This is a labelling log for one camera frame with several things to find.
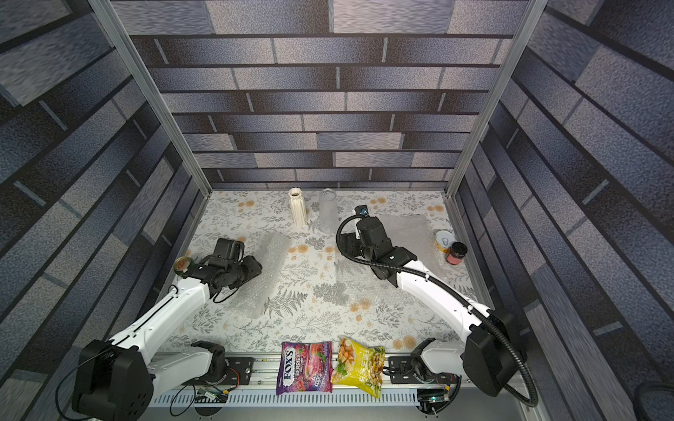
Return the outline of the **bubble wrap sheet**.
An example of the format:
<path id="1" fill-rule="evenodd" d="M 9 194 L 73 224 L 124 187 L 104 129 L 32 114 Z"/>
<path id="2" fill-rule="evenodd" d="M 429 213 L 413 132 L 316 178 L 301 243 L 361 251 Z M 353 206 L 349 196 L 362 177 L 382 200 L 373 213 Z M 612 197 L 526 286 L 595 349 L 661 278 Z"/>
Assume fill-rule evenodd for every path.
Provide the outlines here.
<path id="1" fill-rule="evenodd" d="M 408 249 L 436 274 L 444 269 L 444 254 L 435 239 L 437 229 L 433 228 L 427 217 L 388 214 L 378 217 L 394 246 Z"/>

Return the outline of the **white ribbed vase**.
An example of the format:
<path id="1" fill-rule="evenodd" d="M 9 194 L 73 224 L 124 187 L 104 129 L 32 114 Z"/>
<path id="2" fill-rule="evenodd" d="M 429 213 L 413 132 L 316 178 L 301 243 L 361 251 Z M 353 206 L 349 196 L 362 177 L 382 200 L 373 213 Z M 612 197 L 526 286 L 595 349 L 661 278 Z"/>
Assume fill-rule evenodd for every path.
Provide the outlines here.
<path id="1" fill-rule="evenodd" d="M 289 204 L 293 223 L 299 227 L 307 227 L 309 222 L 305 208 L 305 199 L 303 191 L 300 188 L 289 190 Z"/>

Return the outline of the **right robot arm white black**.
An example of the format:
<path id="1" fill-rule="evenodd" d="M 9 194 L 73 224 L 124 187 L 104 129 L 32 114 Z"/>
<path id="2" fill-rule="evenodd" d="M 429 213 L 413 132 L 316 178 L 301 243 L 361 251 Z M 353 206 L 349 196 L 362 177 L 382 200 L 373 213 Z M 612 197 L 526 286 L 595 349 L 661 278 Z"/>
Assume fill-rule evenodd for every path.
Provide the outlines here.
<path id="1" fill-rule="evenodd" d="M 464 375 L 487 396 L 505 390 L 525 405 L 537 405 L 538 393 L 512 314 L 493 310 L 441 281 L 415 254 L 393 245 L 380 219 L 368 215 L 365 207 L 341 222 L 335 241 L 343 257 L 421 301 L 463 343 L 458 349 L 429 338 L 418 345 L 410 366 L 420 382 Z"/>

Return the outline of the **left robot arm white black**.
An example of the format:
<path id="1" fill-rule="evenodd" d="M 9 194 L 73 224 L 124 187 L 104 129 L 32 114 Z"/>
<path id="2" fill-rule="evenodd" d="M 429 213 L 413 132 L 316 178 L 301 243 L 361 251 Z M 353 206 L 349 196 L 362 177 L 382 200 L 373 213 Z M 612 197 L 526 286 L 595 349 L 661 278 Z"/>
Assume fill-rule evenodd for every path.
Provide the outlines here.
<path id="1" fill-rule="evenodd" d="M 71 408 L 81 420 L 137 420 L 152 400 L 177 386 L 217 387 L 234 372 L 221 345 L 198 340 L 161 360 L 154 357 L 175 329 L 207 303 L 224 303 L 263 272 L 238 240 L 220 239 L 199 261 L 173 264 L 177 283 L 130 326 L 108 340 L 93 340 L 70 371 Z"/>

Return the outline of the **small red jar black lid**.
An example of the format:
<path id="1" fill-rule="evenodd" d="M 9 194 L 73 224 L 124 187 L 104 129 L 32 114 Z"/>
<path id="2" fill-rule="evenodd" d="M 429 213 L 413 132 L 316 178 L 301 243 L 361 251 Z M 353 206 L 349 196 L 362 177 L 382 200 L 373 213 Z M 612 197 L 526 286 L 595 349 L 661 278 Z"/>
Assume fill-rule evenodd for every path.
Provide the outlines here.
<path id="1" fill-rule="evenodd" d="M 457 266 L 462 263 L 466 254 L 468 254 L 468 247 L 462 242 L 455 241 L 449 246 L 445 261 L 450 265 Z"/>

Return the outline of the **yellow snack bag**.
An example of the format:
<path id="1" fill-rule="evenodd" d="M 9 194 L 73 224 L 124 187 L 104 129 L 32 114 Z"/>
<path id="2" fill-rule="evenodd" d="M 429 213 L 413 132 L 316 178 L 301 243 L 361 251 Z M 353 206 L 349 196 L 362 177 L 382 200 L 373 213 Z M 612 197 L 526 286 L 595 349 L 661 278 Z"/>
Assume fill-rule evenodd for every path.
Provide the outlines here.
<path id="1" fill-rule="evenodd" d="M 353 386 L 381 398 L 386 354 L 383 347 L 365 347 L 355 340 L 340 340 L 332 384 Z"/>

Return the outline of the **purple Fox's candy bag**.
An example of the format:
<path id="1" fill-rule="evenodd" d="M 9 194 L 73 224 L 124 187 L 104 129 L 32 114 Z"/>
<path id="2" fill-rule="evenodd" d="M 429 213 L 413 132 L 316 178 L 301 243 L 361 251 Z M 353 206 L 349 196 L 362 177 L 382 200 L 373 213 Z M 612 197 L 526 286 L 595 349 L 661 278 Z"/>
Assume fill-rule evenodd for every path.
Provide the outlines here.
<path id="1" fill-rule="evenodd" d="M 277 375 L 277 396 L 297 392 L 333 391 L 332 343 L 282 344 Z"/>

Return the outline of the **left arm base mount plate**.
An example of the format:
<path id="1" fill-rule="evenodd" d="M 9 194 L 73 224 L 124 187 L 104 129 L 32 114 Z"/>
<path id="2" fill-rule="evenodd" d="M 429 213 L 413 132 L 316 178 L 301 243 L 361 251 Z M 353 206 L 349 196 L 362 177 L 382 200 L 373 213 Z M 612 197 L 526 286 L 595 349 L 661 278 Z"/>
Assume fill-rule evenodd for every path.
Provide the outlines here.
<path id="1" fill-rule="evenodd" d="M 202 377 L 190 379 L 184 385 L 233 387 L 248 386 L 253 373 L 255 359 L 252 357 L 227 357 L 226 368 L 219 370 L 215 375 L 206 374 Z"/>

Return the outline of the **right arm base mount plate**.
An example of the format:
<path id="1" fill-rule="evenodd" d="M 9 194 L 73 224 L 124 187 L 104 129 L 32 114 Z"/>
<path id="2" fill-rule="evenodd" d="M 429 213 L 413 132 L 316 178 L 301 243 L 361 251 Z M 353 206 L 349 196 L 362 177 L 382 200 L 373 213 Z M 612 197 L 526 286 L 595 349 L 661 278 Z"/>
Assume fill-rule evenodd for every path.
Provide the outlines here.
<path id="1" fill-rule="evenodd" d="M 461 376 L 451 373 L 435 373 L 419 357 L 391 356 L 383 368 L 383 374 L 393 384 L 447 384 L 461 381 Z"/>

